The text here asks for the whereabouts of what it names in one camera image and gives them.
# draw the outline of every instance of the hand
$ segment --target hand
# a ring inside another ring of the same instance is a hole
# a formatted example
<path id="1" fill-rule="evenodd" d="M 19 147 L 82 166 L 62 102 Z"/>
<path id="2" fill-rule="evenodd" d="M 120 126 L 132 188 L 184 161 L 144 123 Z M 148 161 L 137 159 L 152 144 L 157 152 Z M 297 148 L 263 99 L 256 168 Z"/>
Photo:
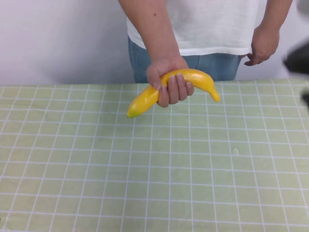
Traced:
<path id="1" fill-rule="evenodd" d="M 168 86 L 161 83 L 160 77 L 178 69 L 187 69 L 188 64 L 181 56 L 171 58 L 160 58 L 152 62 L 147 69 L 148 82 L 152 87 L 159 90 L 158 105 L 165 108 L 169 104 L 176 104 L 178 101 L 183 101 L 187 96 L 194 93 L 192 83 L 186 82 L 180 74 L 169 78 Z"/>
<path id="2" fill-rule="evenodd" d="M 260 25 L 254 30 L 252 40 L 252 54 L 247 54 L 247 66 L 260 64 L 268 60 L 277 50 L 280 39 L 280 30 Z"/>

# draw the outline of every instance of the person's left hand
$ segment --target person's left hand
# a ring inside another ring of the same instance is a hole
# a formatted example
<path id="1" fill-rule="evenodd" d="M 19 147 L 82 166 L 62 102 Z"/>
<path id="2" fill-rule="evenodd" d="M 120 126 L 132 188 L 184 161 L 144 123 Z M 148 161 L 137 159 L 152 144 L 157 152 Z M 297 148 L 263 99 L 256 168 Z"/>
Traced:
<path id="1" fill-rule="evenodd" d="M 253 34 L 252 53 L 243 56 L 249 58 L 245 65 L 253 66 L 268 60 L 276 52 L 279 39 L 279 29 L 268 28 L 262 24 L 258 26 Z"/>

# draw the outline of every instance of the banana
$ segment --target banana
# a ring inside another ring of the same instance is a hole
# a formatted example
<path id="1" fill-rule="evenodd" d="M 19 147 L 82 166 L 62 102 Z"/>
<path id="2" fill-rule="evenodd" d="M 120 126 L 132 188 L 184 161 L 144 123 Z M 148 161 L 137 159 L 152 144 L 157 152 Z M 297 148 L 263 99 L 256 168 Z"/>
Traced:
<path id="1" fill-rule="evenodd" d="M 161 77 L 163 85 L 167 86 L 169 77 L 181 73 L 185 81 L 191 82 L 194 87 L 197 87 L 209 93 L 215 102 L 220 101 L 220 95 L 217 93 L 213 79 L 206 73 L 196 69 L 181 69 L 169 72 Z M 130 104 L 127 117 L 133 118 L 146 112 L 159 100 L 159 91 L 152 86 L 148 86 L 141 92 Z"/>

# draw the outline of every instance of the person's right hand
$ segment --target person's right hand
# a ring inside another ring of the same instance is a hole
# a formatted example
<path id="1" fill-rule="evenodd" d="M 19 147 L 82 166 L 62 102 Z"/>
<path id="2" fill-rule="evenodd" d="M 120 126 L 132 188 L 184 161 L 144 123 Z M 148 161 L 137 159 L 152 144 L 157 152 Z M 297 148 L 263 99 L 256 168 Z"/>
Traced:
<path id="1" fill-rule="evenodd" d="M 194 93 L 192 83 L 186 82 L 181 74 L 171 76 L 167 87 L 161 83 L 161 76 L 171 71 L 187 68 L 188 64 L 181 56 L 157 59 L 148 67 L 148 82 L 153 88 L 159 90 L 159 106 L 168 107 L 169 104 L 183 101 Z"/>

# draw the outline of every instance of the white wall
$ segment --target white wall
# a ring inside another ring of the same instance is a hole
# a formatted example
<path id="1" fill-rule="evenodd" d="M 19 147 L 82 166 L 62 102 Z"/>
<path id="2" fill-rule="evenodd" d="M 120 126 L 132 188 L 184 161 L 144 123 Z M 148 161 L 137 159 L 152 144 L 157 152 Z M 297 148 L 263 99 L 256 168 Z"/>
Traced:
<path id="1" fill-rule="evenodd" d="M 265 5 L 261 0 L 257 25 Z M 261 65 L 241 65 L 237 78 L 289 77 L 282 57 L 308 36 L 309 21 L 293 4 L 277 53 Z M 0 85 L 129 82 L 126 18 L 118 1 L 0 0 Z"/>

